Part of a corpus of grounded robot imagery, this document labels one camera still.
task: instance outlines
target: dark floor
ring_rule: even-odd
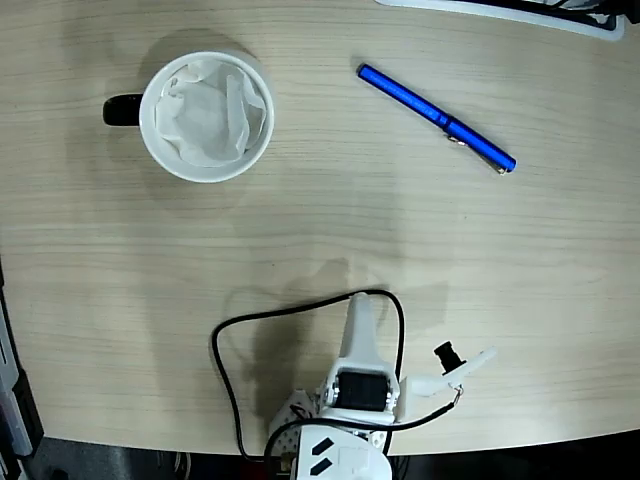
[[[639,478],[635,451],[640,430],[550,445],[444,455],[392,457],[396,480],[538,480]],[[263,480],[260,465],[237,456],[196,455],[190,480]],[[186,456],[181,456],[184,473]],[[25,467],[32,480],[49,480],[56,469],[69,480],[182,480],[176,477],[176,456],[168,452],[90,445],[44,439]]]

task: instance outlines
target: white tissue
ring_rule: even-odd
[[[156,104],[156,128],[180,157],[199,167],[239,160],[258,140],[264,99],[240,68],[197,60],[167,81]]]

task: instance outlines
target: pen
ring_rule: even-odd
[[[358,77],[373,85],[377,89],[396,99],[406,107],[440,127],[449,140],[466,145],[482,157],[495,171],[500,174],[508,173],[516,168],[516,161],[478,132],[468,127],[452,115],[440,110],[421,96],[413,93],[398,82],[369,65],[361,65]]]

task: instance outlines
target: black wire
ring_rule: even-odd
[[[557,2],[555,5],[545,5],[542,3],[530,2],[527,0],[464,0],[470,3],[477,3],[481,5],[491,5],[494,7],[502,7],[502,8],[511,8],[514,10],[521,10],[524,12],[538,13],[538,14],[548,14],[557,17],[566,17],[566,16],[574,16],[574,15],[589,15],[593,13],[600,13],[603,15],[612,15],[616,14],[615,9],[612,7],[612,2],[609,0],[604,0],[598,5],[595,5],[590,8],[560,8],[562,5],[558,5]]]
[[[460,396],[462,395],[461,391],[458,391],[453,401],[449,402],[443,407],[440,407],[435,412],[430,413],[429,415],[419,418],[418,420],[414,420],[412,422],[407,423],[396,423],[392,425],[377,425],[371,423],[362,423],[362,422],[350,422],[347,420],[336,420],[334,418],[305,418],[303,420],[294,420],[293,422],[285,423],[284,425],[280,425],[269,437],[267,441],[267,445],[264,448],[264,462],[267,470],[267,480],[272,480],[275,478],[275,472],[273,471],[273,462],[271,462],[271,454],[273,452],[273,447],[278,440],[278,437],[282,435],[284,432],[293,427],[300,427],[303,425],[324,425],[329,427],[343,427],[343,428],[355,428],[359,430],[376,430],[379,432],[400,432],[403,430],[409,430],[411,428],[420,427],[426,423],[429,423],[445,413],[449,410],[453,409],[458,403]]]
[[[219,324],[213,330],[213,333],[211,334],[211,349],[213,350],[213,357],[214,357],[214,359],[216,361],[216,365],[218,367],[218,370],[220,371],[220,376],[222,377],[222,381],[223,381],[224,386],[225,386],[225,388],[227,390],[227,394],[229,395],[229,402],[231,403],[231,410],[233,412],[233,421],[234,421],[235,430],[236,430],[236,442],[238,443],[238,450],[240,451],[240,455],[242,456],[242,458],[244,458],[245,460],[247,460],[249,462],[254,462],[254,463],[263,462],[263,461],[265,461],[265,459],[270,458],[271,449],[273,448],[273,446],[271,446],[271,448],[269,448],[269,450],[268,450],[269,457],[259,457],[259,456],[249,455],[247,453],[247,451],[245,450],[245,448],[244,448],[244,442],[242,441],[242,424],[240,422],[240,409],[238,408],[238,401],[236,400],[236,396],[233,393],[233,387],[231,386],[231,381],[229,380],[229,375],[227,375],[227,371],[225,370],[224,365],[222,364],[222,358],[220,357],[220,349],[218,347],[218,337],[220,336],[220,332],[222,332],[222,330],[224,330],[227,327],[230,327],[232,325],[235,325],[235,324],[241,323],[241,322],[248,322],[248,321],[252,321],[252,320],[262,320],[262,319],[274,318],[274,317],[283,317],[283,316],[286,316],[286,315],[294,315],[294,314],[297,314],[297,313],[302,313],[302,312],[308,312],[310,310],[315,310],[317,308],[327,307],[329,305],[333,305],[333,304],[348,300],[349,298],[351,298],[356,293],[366,293],[367,295],[382,295],[384,297],[387,297],[389,300],[391,300],[391,302],[395,306],[396,312],[397,312],[397,315],[398,315],[398,350],[397,350],[397,353],[396,353],[395,374],[396,374],[396,377],[398,378],[398,381],[400,381],[400,373],[401,373],[401,370],[402,370],[402,356],[403,356],[403,352],[404,352],[404,334],[405,334],[404,311],[402,310],[402,304],[400,303],[400,300],[398,300],[398,297],[396,297],[393,293],[391,293],[391,292],[389,292],[387,290],[382,290],[382,289],[377,289],[377,288],[357,290],[355,292],[345,293],[345,294],[342,294],[342,295],[338,295],[337,297],[328,298],[326,300],[320,300],[318,302],[308,303],[308,304],[305,304],[305,305],[299,305],[299,306],[295,306],[295,307],[283,308],[283,309],[280,309],[280,310],[272,310],[272,311],[269,311],[269,312],[251,313],[251,314],[248,314],[248,315],[241,315],[239,317],[230,318],[229,320],[225,320],[224,322]],[[307,420],[322,420],[322,419],[301,419],[301,420],[296,420],[296,421],[300,422],[300,421],[307,421]],[[271,441],[272,438],[273,438],[273,435],[269,438],[269,441],[267,442],[267,446],[269,445],[269,442]],[[389,435],[387,435],[387,443],[385,443],[386,451],[383,450],[383,453],[385,455],[388,452],[387,444],[390,444],[390,443],[391,443],[391,433],[389,433]]]

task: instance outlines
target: black mug handle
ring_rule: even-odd
[[[141,93],[111,97],[102,106],[102,120],[113,127],[137,127],[141,101]]]

